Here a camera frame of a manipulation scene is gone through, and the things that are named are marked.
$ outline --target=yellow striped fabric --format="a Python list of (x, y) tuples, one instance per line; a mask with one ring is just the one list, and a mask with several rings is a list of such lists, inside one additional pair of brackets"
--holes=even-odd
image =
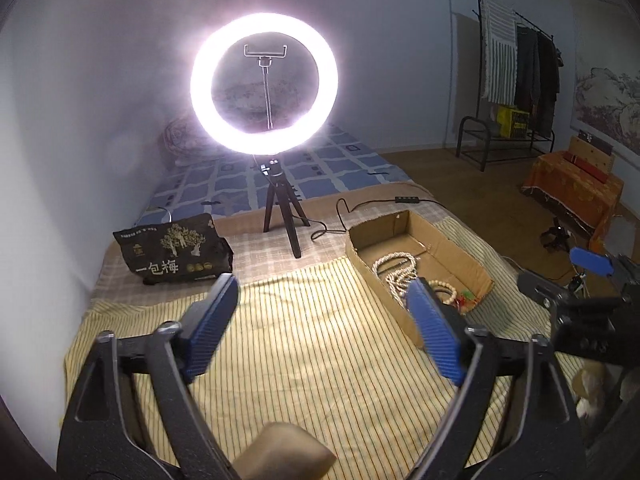
[[(510, 298), (513, 276), (495, 252), (468, 238), (475, 235), (453, 220), (438, 227), (484, 259), (496, 281), (469, 315), (474, 322), (481, 320), (499, 335), (522, 338), (544, 330), (539, 307)], [(67, 393), (101, 330), (119, 337), (152, 332), (165, 320), (179, 319), (201, 298), (152, 307), (96, 301), (65, 359)], [(136, 384), (158, 455), (175, 463), (148, 377), (137, 377)], [(332, 479), (403, 478), (454, 394), (346, 257), (243, 285), (209, 370), (190, 390), (231, 460), (267, 422), (292, 422), (337, 455), (328, 476)], [(490, 450), (505, 393), (505, 383), (499, 381), (471, 463)]]

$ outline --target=jewelry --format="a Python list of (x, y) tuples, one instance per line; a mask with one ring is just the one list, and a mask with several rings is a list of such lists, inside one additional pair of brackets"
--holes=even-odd
[[(385, 281), (389, 286), (389, 291), (393, 298), (404, 306), (404, 297), (406, 295), (406, 290), (409, 287), (409, 282), (411, 280), (416, 280), (418, 278), (417, 273), (417, 261), (415, 257), (410, 253), (390, 253), (382, 256), (375, 261), (371, 270), (376, 273), (376, 276), (379, 275), (378, 269), (380, 265), (390, 261), (395, 260), (396, 258), (404, 258), (406, 261), (402, 263), (401, 267), (396, 270), (392, 270), (385, 277)], [(431, 288), (436, 289), (438, 292), (444, 292), (446, 294), (450, 294), (450, 297), (447, 298), (442, 303), (451, 305), (456, 301), (457, 292), (456, 289), (451, 286), (447, 282), (441, 282), (440, 280), (429, 280), (429, 286)]]

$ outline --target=open cardboard box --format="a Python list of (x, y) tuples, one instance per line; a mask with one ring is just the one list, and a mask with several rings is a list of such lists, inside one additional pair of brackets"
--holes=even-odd
[(418, 276), (450, 283), (459, 294), (470, 290), (476, 297), (475, 305), (494, 286), (482, 265), (414, 212), (391, 213), (349, 229), (346, 253), (351, 263), (418, 348), (424, 343), (414, 318), (394, 300), (385, 281), (389, 270), (397, 268), (398, 260), (383, 264), (379, 277), (371, 270), (377, 259), (394, 252), (416, 256)]

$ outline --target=screw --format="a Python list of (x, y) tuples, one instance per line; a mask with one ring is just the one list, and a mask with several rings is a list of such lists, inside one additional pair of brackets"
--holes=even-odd
[(161, 334), (167, 334), (167, 333), (178, 332), (178, 330), (180, 330), (181, 328), (182, 326), (177, 321), (165, 321), (164, 323), (162, 323), (162, 325), (160, 325), (156, 329), (156, 332)]
[(111, 330), (104, 330), (103, 332), (100, 332), (96, 337), (95, 340), (98, 343), (107, 343), (109, 342), (111, 339), (113, 338), (113, 332)]
[(531, 340), (540, 346), (549, 346), (549, 339), (547, 339), (546, 337), (544, 337), (542, 334), (534, 334), (531, 337)]
[(478, 337), (486, 337), (489, 335), (489, 331), (482, 325), (471, 325), (465, 328), (465, 333), (469, 335), (475, 335)]

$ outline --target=brown floor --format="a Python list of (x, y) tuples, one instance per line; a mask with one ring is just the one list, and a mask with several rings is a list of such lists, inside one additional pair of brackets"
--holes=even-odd
[[(480, 173), (477, 165), (456, 158), (451, 150), (386, 153), (384, 157), (429, 189), (500, 254), (548, 278), (559, 278), (561, 285), (574, 275), (568, 272), (573, 269), (567, 253), (549, 253), (540, 243), (540, 234), (552, 226), (554, 213), (520, 193), (532, 159), (489, 164)], [(637, 224), (633, 260), (640, 262), (640, 221), (622, 206), (618, 212)], [(569, 229), (585, 247), (584, 235), (571, 226)], [(605, 278), (589, 274), (587, 284), (592, 296), (614, 294)]]

